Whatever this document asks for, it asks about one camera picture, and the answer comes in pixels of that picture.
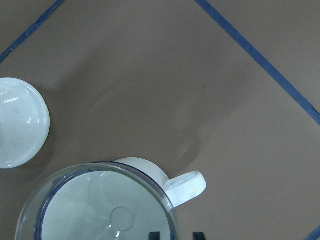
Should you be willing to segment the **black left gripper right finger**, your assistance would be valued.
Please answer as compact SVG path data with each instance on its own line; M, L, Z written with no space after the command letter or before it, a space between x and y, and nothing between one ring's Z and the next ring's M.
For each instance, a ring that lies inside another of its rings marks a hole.
M206 240L206 236L203 232L193 232L192 239L193 240Z

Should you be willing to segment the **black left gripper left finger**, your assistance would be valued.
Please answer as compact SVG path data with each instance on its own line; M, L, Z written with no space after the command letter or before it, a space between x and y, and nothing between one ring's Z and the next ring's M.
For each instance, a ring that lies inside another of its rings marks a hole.
M159 231L150 232L148 234L148 240L160 240L161 233Z

